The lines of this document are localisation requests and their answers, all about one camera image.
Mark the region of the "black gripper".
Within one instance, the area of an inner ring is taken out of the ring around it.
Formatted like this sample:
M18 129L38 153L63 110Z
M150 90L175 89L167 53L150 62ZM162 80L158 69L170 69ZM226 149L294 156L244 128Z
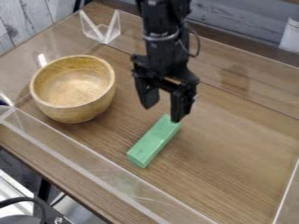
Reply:
M171 93L171 119L178 123L192 110L198 76L188 68L190 58L199 55L190 51L190 33L144 33L146 54L134 54L135 89L139 101L150 109L159 101L159 90Z

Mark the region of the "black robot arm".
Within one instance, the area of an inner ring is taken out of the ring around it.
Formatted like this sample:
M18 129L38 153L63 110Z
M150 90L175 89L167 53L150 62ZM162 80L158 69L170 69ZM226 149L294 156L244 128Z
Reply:
M171 94L171 119L178 123L192 110L200 79L188 69L190 32L186 18L191 0L135 0L143 19L146 55L131 56L139 100L150 109L160 100L159 90Z

